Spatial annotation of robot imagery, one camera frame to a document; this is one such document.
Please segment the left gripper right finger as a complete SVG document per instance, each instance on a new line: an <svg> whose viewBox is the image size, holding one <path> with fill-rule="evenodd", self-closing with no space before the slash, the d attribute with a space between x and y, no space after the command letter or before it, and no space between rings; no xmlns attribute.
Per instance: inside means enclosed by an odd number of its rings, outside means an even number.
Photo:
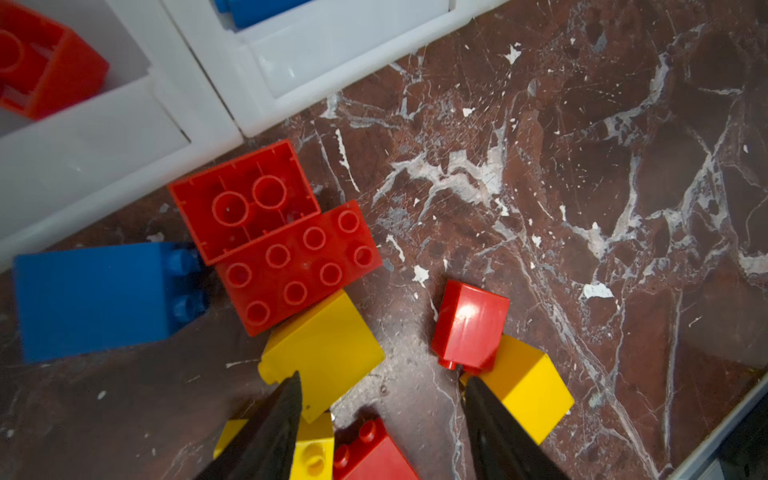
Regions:
<svg viewBox="0 0 768 480"><path fill-rule="evenodd" d="M468 380L463 407L478 479L568 479L479 377Z"/></svg>

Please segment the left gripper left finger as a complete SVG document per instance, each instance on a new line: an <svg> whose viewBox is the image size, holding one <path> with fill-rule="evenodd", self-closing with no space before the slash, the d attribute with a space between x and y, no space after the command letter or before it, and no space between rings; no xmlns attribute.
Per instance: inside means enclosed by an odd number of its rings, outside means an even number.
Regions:
<svg viewBox="0 0 768 480"><path fill-rule="evenodd" d="M199 479L288 479L302 412L300 374L281 382Z"/></svg>

